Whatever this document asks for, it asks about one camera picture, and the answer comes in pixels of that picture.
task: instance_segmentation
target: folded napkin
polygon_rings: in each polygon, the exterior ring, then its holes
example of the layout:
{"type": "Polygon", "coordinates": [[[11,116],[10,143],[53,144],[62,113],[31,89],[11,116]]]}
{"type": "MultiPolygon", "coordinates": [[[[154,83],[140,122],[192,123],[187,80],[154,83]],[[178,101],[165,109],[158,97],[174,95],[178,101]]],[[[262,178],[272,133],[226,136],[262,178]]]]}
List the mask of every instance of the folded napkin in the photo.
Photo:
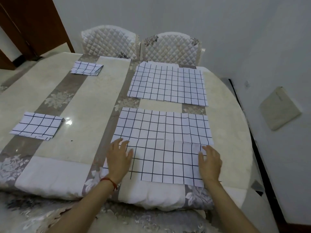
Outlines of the folded napkin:
{"type": "Polygon", "coordinates": [[[48,114],[25,112],[10,134],[48,141],[53,138],[63,118],[48,114]]]}
{"type": "Polygon", "coordinates": [[[103,65],[76,61],[70,73],[97,76],[103,65]]]}

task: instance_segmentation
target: white cloth with black grid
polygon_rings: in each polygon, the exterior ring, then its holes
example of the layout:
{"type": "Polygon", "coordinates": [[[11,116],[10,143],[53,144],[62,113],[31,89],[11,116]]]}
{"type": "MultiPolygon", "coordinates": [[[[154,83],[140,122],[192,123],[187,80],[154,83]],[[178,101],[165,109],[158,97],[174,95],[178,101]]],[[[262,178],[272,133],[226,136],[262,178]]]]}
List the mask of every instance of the white cloth with black grid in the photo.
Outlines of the white cloth with black grid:
{"type": "Polygon", "coordinates": [[[48,141],[53,138],[63,121],[62,117],[25,112],[10,134],[48,141]]]}
{"type": "Polygon", "coordinates": [[[136,67],[128,97],[208,106],[200,70],[142,62],[136,67]]]}
{"type": "Polygon", "coordinates": [[[134,150],[131,179],[204,187],[198,153],[213,144],[206,115],[123,107],[112,141],[120,137],[134,150]]]}
{"type": "Polygon", "coordinates": [[[70,73],[98,76],[102,68],[103,68],[103,65],[100,65],[100,64],[76,61],[73,68],[70,70],[70,73]]]}

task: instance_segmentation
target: wall outlet cover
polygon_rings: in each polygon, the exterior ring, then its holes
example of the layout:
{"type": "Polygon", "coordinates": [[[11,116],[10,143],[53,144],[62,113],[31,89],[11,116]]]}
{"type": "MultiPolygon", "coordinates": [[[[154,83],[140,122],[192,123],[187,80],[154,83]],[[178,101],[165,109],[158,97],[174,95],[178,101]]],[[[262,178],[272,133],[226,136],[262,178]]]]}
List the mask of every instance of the wall outlet cover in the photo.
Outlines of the wall outlet cover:
{"type": "Polygon", "coordinates": [[[268,127],[278,130],[280,127],[301,114],[283,87],[277,87],[259,106],[268,127]]]}

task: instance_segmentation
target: forearm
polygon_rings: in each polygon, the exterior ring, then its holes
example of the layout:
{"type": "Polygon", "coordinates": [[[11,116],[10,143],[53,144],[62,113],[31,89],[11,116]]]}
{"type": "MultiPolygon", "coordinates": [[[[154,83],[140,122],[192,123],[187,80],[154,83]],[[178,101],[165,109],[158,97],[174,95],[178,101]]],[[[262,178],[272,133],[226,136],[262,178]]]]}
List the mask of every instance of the forearm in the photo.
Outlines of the forearm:
{"type": "Polygon", "coordinates": [[[259,233],[217,181],[205,181],[216,211],[228,233],[259,233]]]}
{"type": "Polygon", "coordinates": [[[86,233],[103,203],[113,192],[109,180],[103,180],[77,203],[47,233],[86,233]]]}

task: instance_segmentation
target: quilted cushion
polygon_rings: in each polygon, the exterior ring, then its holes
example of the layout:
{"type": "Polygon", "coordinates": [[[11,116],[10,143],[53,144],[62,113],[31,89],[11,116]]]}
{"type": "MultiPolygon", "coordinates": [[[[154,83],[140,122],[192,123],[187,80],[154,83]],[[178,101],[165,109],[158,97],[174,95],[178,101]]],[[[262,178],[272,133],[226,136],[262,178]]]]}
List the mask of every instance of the quilted cushion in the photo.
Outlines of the quilted cushion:
{"type": "Polygon", "coordinates": [[[97,26],[81,32],[83,53],[139,59],[139,35],[113,25],[97,26]]]}
{"type": "Polygon", "coordinates": [[[198,39],[178,32],[166,32],[142,42],[142,61],[198,66],[201,43],[198,39]]]}

